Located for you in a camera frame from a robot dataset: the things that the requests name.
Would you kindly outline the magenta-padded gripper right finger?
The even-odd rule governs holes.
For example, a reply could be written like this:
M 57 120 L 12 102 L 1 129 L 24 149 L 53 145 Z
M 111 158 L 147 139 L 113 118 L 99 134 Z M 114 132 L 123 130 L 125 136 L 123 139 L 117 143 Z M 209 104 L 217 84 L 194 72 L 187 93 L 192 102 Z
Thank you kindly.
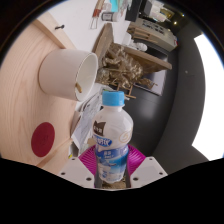
M 153 156 L 146 157 L 129 145 L 125 178 L 127 188 L 140 188 L 165 176 L 166 171 Z

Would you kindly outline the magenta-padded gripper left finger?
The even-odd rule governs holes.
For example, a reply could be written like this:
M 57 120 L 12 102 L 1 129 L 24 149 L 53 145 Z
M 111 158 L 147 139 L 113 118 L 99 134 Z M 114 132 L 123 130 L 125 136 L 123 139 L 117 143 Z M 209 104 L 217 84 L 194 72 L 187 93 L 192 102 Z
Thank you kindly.
M 97 173 L 95 147 L 86 149 L 79 157 L 71 157 L 58 176 L 84 188 L 94 188 Z

